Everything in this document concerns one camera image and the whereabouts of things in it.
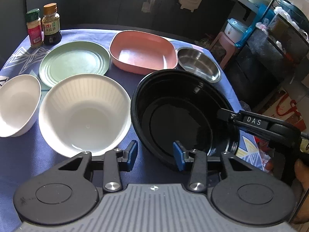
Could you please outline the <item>person's right hand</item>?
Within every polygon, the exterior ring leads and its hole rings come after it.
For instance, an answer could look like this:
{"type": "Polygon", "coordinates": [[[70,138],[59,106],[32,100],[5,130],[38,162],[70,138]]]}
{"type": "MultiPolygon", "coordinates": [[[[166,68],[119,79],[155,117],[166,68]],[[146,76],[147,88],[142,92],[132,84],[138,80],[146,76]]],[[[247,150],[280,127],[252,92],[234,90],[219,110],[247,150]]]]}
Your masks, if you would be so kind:
{"type": "Polygon", "coordinates": [[[293,166],[291,188],[296,206],[290,223],[299,231],[308,231],[308,139],[302,139],[298,158],[293,166]]]}

